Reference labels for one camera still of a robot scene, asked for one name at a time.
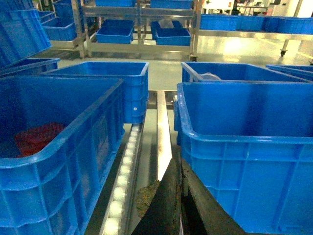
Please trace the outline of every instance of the metal shelf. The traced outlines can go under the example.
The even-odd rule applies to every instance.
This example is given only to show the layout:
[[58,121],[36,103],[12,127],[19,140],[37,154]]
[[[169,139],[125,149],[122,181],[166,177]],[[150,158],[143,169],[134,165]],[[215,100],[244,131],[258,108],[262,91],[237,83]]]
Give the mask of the metal shelf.
[[82,38],[76,37],[73,41],[51,41],[53,49],[79,50],[81,41],[86,39],[84,34]]
[[[101,17],[109,19],[133,19],[135,20],[135,28],[137,29],[138,40],[137,44],[102,44],[97,43],[95,35],[87,37],[87,47],[89,56],[92,57],[93,52],[122,52],[122,53],[162,53],[162,52],[176,52],[189,55],[192,51],[192,43],[190,46],[160,46],[160,45],[145,45],[146,35],[150,32],[147,31],[147,23],[149,21],[158,21],[163,18],[171,20],[195,20],[194,10],[182,9],[158,9],[150,8],[149,4],[140,3],[137,0],[136,7],[103,7],[96,6],[95,1],[91,1],[84,5],[84,17]],[[88,29],[85,23],[85,32],[87,35]]]
[[302,41],[313,40],[313,35],[306,35],[306,34],[247,32],[247,31],[199,30],[199,36],[229,37],[229,38],[262,38],[262,39],[280,39],[280,40],[288,39],[288,40],[302,40]]

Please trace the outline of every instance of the stainless steel rack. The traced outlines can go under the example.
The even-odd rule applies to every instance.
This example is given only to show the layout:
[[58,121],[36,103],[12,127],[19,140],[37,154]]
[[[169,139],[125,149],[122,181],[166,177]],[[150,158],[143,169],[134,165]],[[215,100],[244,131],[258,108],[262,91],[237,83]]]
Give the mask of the stainless steel rack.
[[[268,33],[268,32],[249,32],[249,31],[218,31],[218,30],[201,30],[201,11],[202,1],[194,0],[194,10],[181,9],[157,9],[150,8],[150,4],[146,0],[137,0],[136,7],[101,7],[96,6],[92,0],[85,5],[84,0],[80,0],[83,9],[83,18],[85,32],[81,32],[81,18],[77,0],[71,0],[74,20],[77,28],[77,38],[70,42],[53,41],[52,44],[56,49],[78,50],[81,57],[85,57],[86,51],[84,42],[86,41],[88,55],[92,57],[93,52],[125,52],[125,53],[164,53],[175,52],[189,55],[191,61],[196,61],[198,57],[198,41],[199,36],[205,37],[238,37],[238,38],[254,38],[254,39],[279,39],[285,40],[281,49],[281,56],[287,52],[288,40],[312,41],[313,35],[304,34],[285,34],[285,33]],[[99,18],[99,26],[103,19],[131,19],[135,21],[137,39],[133,44],[104,44],[98,43],[95,33],[90,32],[86,17]],[[151,32],[147,30],[150,21],[158,21],[160,19],[182,20],[185,26],[190,29],[191,43],[189,47],[185,46],[161,46],[147,45],[145,42],[150,40],[147,35]]]
[[[55,0],[51,0],[53,10],[55,8],[53,3]],[[86,50],[84,47],[84,41],[86,40],[86,34],[82,30],[81,17],[79,12],[79,3],[77,0],[71,0],[73,8],[74,22],[76,26],[77,37],[72,41],[51,41],[52,48],[56,50],[69,50],[69,51],[79,51],[80,57],[86,57]]]
[[158,21],[160,19],[184,20],[187,27],[193,23],[195,19],[194,10],[180,10],[180,9],[156,9],[150,8],[150,5],[145,2],[137,0],[136,7],[101,7],[95,6],[95,2],[91,1],[84,5],[81,0],[84,12],[84,22],[86,35],[89,35],[89,30],[86,24],[86,17],[99,17],[110,19],[132,19],[135,21],[135,28],[137,32],[137,39],[134,44],[104,44],[96,41],[95,33],[87,36],[87,48],[89,56],[92,57],[93,52],[128,52],[128,53],[162,53],[162,52],[176,52],[185,55],[190,55],[192,51],[191,46],[161,46],[161,45],[145,45],[147,34],[147,24],[150,21]]

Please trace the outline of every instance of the white wall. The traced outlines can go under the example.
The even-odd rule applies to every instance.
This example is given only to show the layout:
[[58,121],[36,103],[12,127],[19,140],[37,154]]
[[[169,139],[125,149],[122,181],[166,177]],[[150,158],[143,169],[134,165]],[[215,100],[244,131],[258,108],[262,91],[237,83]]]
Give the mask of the white wall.
[[[274,7],[274,16],[293,16],[299,0],[282,0],[280,5]],[[311,17],[313,0],[303,0],[298,17]]]

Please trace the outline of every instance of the floor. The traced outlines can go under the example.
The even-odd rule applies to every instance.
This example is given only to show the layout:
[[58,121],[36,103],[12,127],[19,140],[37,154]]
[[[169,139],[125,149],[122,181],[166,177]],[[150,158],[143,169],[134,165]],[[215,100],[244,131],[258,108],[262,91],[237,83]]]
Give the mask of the floor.
[[[199,40],[199,62],[220,62],[220,63],[249,63],[264,67],[266,64],[294,64],[308,65],[308,61],[313,59],[312,42],[290,42],[285,57],[280,57],[280,49],[283,41],[278,40],[258,40],[240,38],[218,38],[200,37]],[[176,90],[176,85],[181,81],[181,61],[188,61],[188,57],[179,54],[165,55],[134,55],[134,54],[111,54],[95,53],[93,58],[84,60],[79,58],[78,52],[49,50],[39,55],[39,57],[61,58],[59,67],[65,67],[81,63],[82,61],[145,61],[149,62],[149,89],[150,90]],[[171,138],[176,141],[176,133],[173,131],[174,114],[168,112]],[[136,190],[152,183],[156,177],[156,152],[157,152],[157,113],[156,110],[148,110],[143,135],[143,146],[139,171],[140,177],[136,183]],[[98,235],[102,218],[105,213],[106,202],[110,196],[110,187],[114,181],[114,173],[118,167],[118,158],[112,168],[112,178],[108,180],[104,191],[100,196],[99,203],[89,223],[86,235]],[[136,209],[133,210],[131,218],[133,230],[140,219]]]

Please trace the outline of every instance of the crate rim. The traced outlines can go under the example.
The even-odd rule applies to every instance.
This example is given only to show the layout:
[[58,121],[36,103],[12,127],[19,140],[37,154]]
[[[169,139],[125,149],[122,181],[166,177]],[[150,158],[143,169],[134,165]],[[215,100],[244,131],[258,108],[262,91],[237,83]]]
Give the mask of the crate rim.
[[[303,72],[304,74],[312,74],[312,76],[313,76],[313,71],[308,71],[308,70],[300,70],[300,69],[294,69],[294,68],[289,68],[288,67],[289,65],[266,65],[266,67],[267,68],[282,68],[282,69],[285,69],[285,70],[288,70],[288,71],[295,71],[295,72],[299,72],[299,73],[301,73],[301,72]],[[310,67],[312,67],[312,66],[310,66],[310,65],[300,65],[300,66],[302,66],[302,67],[308,67],[308,68],[310,68]]]
[[[185,69],[189,74],[195,76],[197,78],[197,82],[198,82],[198,81],[202,80],[202,78],[192,67],[189,66],[191,64],[221,64],[221,63],[218,63],[218,62],[181,62],[181,66],[183,67],[183,69]],[[283,72],[270,70],[269,68],[258,67],[256,65],[252,65],[252,64],[245,64],[245,63],[239,63],[239,64],[238,63],[229,63],[229,64],[249,65],[249,66],[252,66],[252,67],[255,67],[255,68],[262,68],[262,69],[265,69],[265,70],[268,70],[268,71],[271,71],[271,72],[275,72],[275,73],[283,75],[283,76],[287,75],[287,74],[285,74]],[[304,78],[293,76],[293,75],[289,75],[289,74],[288,74],[288,76],[291,76],[293,78],[301,80],[304,83],[312,83],[312,81],[310,81],[308,79],[304,79]],[[215,80],[215,82],[233,82],[233,81],[234,80],[225,80],[225,79]],[[253,81],[253,80],[251,80],[251,81],[236,81],[236,82],[239,82],[239,83],[300,83],[300,81],[299,82],[274,82],[274,81]]]
[[[34,60],[34,63],[29,64],[29,65],[21,65],[21,66],[19,66],[20,69],[18,69],[18,70],[15,70],[16,65],[12,65],[12,66],[8,67],[7,69],[0,70],[0,76],[4,76],[4,75],[12,73],[12,72],[20,72],[22,70],[32,69],[32,68],[42,66],[42,65],[50,65],[50,64],[58,63],[61,61],[61,59],[59,59],[59,58],[28,58],[25,60]],[[36,60],[45,60],[45,61],[41,61],[41,62],[36,63],[35,62]]]
[[[188,35],[185,35],[185,36],[165,36],[165,37],[160,37],[159,35],[158,35],[158,30],[168,30],[168,31],[171,31],[171,30],[173,30],[173,31],[186,31],[186,32],[188,32]],[[180,38],[185,38],[185,37],[191,37],[191,34],[190,34],[190,32],[189,32],[189,30],[187,29],[187,28],[156,28],[156,37],[157,38],[175,38],[175,37],[180,37]]]
[[[141,73],[140,74],[136,74],[136,75],[114,75],[114,74],[108,74],[108,75],[99,75],[99,74],[93,74],[93,75],[90,75],[90,77],[105,77],[105,78],[110,78],[110,77],[116,77],[116,76],[120,76],[120,77],[138,77],[138,76],[144,76],[148,70],[148,67],[149,67],[149,62],[113,62],[113,61],[85,61],[85,62],[82,62],[82,63],[79,63],[79,64],[75,64],[75,65],[70,65],[70,66],[66,66],[66,67],[62,67],[62,68],[58,68],[58,69],[55,69],[55,70],[50,70],[50,71],[47,71],[47,72],[43,72],[42,74],[51,74],[51,76],[53,75],[64,75],[63,73],[53,73],[55,71],[59,71],[61,69],[65,69],[65,68],[69,68],[69,67],[73,67],[73,66],[77,66],[77,65],[82,65],[82,64],[117,64],[117,63],[121,63],[121,64],[125,64],[125,63],[134,63],[134,64],[145,64],[143,69],[141,70]],[[86,77],[88,75],[86,74],[75,74],[75,77]]]
[[67,29],[67,28],[69,28],[69,27],[72,27],[74,24],[75,24],[75,22],[73,21],[73,22],[71,22],[70,24],[68,24],[67,26],[65,26],[65,27],[57,27],[57,26],[46,26],[45,25],[45,23],[48,23],[48,22],[50,22],[50,21],[55,21],[55,20],[63,20],[62,18],[59,18],[59,17],[55,17],[55,18],[53,18],[53,19],[50,19],[50,20],[48,20],[48,21],[45,21],[45,22],[43,22],[42,24],[43,24],[43,28],[52,28],[52,29],[55,29],[55,28],[59,28],[59,29]]
[[[40,76],[9,76],[0,78],[1,80],[8,79],[27,79],[27,78],[35,78],[35,79],[75,79],[75,78],[61,78],[61,77],[45,77],[42,78]],[[73,132],[80,126],[80,124],[84,123],[90,116],[91,111],[97,109],[104,100],[106,100],[109,95],[111,95],[119,86],[124,82],[123,79],[111,78],[115,80],[115,84],[112,85],[110,89],[108,89],[102,96],[100,96],[97,100],[95,100],[90,106],[88,106],[81,114],[79,114],[56,138],[54,138],[45,148],[43,148],[40,152],[35,153],[31,156],[24,158],[0,158],[0,168],[1,169],[9,169],[9,168],[17,168],[19,166],[32,165],[37,162],[41,162],[49,157],[52,154],[59,151],[62,147],[65,140],[67,140]]]
[[[313,86],[313,83],[301,83],[301,82],[288,82],[292,86]],[[313,137],[285,137],[285,136],[234,136],[234,135],[203,135],[193,130],[189,112],[187,111],[187,104],[185,97],[183,96],[184,86],[203,86],[204,84],[217,85],[221,82],[205,82],[205,83],[178,83],[178,105],[179,115],[181,118],[181,128],[184,134],[189,138],[201,142],[249,142],[249,143],[275,143],[275,144],[313,144]],[[238,84],[238,82],[223,83],[225,86],[231,86]],[[251,82],[244,84],[275,84],[276,86],[284,86],[279,82]]]

